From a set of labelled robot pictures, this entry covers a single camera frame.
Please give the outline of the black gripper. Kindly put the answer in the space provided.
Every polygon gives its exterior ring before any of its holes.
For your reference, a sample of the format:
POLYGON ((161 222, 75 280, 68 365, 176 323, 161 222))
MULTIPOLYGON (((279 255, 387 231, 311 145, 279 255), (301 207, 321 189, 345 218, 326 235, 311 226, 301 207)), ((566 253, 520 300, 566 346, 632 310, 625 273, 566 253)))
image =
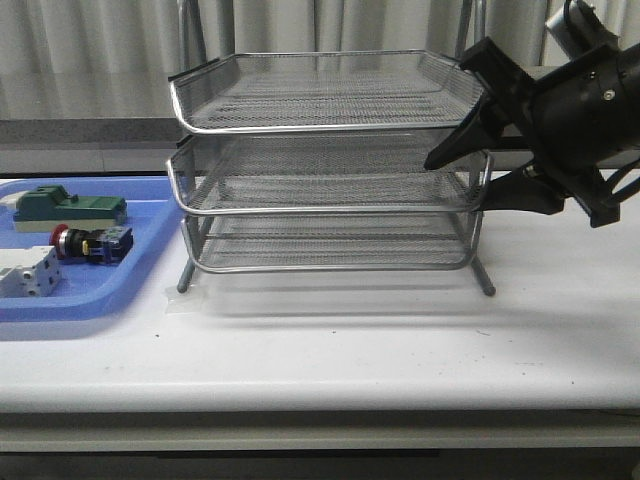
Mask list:
POLYGON ((593 228, 620 219, 622 202, 639 183, 618 185, 633 161, 604 178, 599 164, 639 145, 639 48, 600 45, 534 80, 490 38, 463 53, 485 95, 427 156, 440 169, 468 154, 496 147, 512 124, 532 152, 527 164, 489 182, 480 211, 554 215, 573 198, 593 228))

